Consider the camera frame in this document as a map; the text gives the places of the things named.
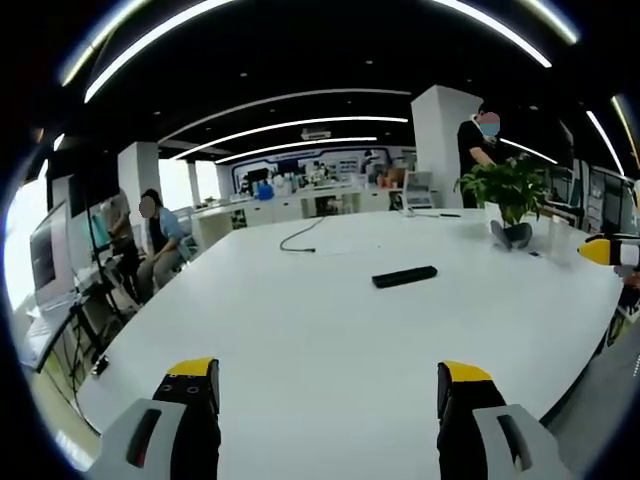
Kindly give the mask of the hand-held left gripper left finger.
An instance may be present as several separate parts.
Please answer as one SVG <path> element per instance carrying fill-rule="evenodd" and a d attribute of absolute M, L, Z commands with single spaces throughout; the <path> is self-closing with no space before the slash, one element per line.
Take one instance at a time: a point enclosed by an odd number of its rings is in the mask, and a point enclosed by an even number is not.
<path fill-rule="evenodd" d="M 169 369 L 150 399 L 138 399 L 101 435 L 87 479 L 216 479 L 219 361 L 187 360 Z"/>

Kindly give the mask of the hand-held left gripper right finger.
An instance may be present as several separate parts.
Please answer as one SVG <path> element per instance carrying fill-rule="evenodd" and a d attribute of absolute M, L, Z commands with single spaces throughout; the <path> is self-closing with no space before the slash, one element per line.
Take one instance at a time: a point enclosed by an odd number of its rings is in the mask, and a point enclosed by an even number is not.
<path fill-rule="evenodd" d="M 438 364 L 436 446 L 442 479 L 571 479 L 553 435 L 508 404 L 484 370 Z"/>

